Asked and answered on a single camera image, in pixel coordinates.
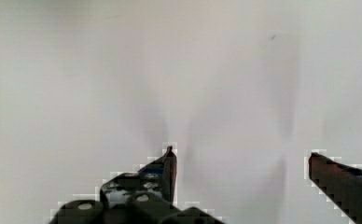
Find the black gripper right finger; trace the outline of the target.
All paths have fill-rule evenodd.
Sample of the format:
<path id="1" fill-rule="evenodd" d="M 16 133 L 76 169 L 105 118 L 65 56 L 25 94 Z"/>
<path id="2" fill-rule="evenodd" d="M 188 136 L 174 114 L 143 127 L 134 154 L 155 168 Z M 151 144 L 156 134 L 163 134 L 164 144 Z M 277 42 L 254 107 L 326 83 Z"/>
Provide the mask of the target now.
<path id="1" fill-rule="evenodd" d="M 355 224 L 362 224 L 362 169 L 319 153 L 308 159 L 309 178 Z"/>

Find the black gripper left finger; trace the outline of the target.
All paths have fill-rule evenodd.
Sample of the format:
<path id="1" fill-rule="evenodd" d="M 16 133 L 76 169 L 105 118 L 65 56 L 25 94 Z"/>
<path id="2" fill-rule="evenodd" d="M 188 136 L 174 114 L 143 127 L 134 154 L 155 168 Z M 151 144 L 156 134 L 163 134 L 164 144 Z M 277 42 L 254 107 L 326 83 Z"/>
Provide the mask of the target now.
<path id="1" fill-rule="evenodd" d="M 135 173 L 123 173 L 105 182 L 100 188 L 100 201 L 106 207 L 126 203 L 134 193 L 153 193 L 165 201 L 174 201 L 177 157 L 168 146 L 164 154 Z"/>

